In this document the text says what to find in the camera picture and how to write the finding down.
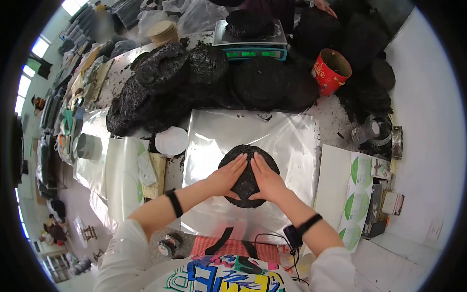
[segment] green digital display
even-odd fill
[[[268,56],[268,57],[279,57],[280,52],[278,52],[278,51],[263,52],[262,55],[263,56]]]
[[[241,55],[242,57],[251,57],[256,56],[256,52],[242,52]]]
[[[238,57],[238,52],[227,52],[227,57],[231,58],[231,57]]]

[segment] black cable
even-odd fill
[[[293,256],[293,266],[289,267],[288,269],[284,269],[285,271],[289,271],[293,268],[295,268],[295,272],[297,272],[297,276],[296,277],[291,277],[292,279],[294,278],[297,278],[298,281],[303,281],[305,282],[308,286],[310,286],[310,284],[308,284],[308,282],[306,282],[305,280],[302,280],[300,279],[300,276],[298,274],[298,269],[297,269],[297,263],[298,263],[298,260],[300,259],[300,251],[298,249],[292,249],[291,245],[289,244],[289,242],[287,241],[287,239],[285,237],[283,237],[282,235],[279,235],[279,234],[271,234],[271,233],[258,233],[255,237],[255,249],[256,249],[256,240],[258,239],[258,236],[260,235],[271,235],[271,236],[275,236],[275,237],[280,237],[282,239],[285,240],[285,242],[287,243],[287,245],[289,246],[289,249],[290,249],[290,255]]]
[[[308,282],[305,281],[305,280],[303,280],[303,279],[300,279],[300,278],[298,278],[298,277],[291,277],[291,278],[292,278],[292,279],[298,279],[299,281],[305,282],[305,284],[307,284],[308,287],[310,286],[310,284],[308,284]]]

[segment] red paper cup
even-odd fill
[[[344,56],[332,49],[322,49],[311,74],[318,82],[321,96],[332,95],[352,75],[352,68]]]

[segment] digital scale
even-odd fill
[[[220,46],[226,53],[229,61],[247,60],[251,57],[267,56],[284,61],[287,57],[287,40],[281,22],[274,19],[274,34],[270,37],[257,40],[239,40],[230,35],[227,21],[216,22],[213,46]]]

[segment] white sleeve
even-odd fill
[[[146,235],[138,222],[127,219],[119,225],[102,256],[94,291],[116,291],[123,284],[135,280],[149,266]]]
[[[313,292],[357,291],[355,267],[350,253],[341,247],[323,251],[311,264],[310,290]]]

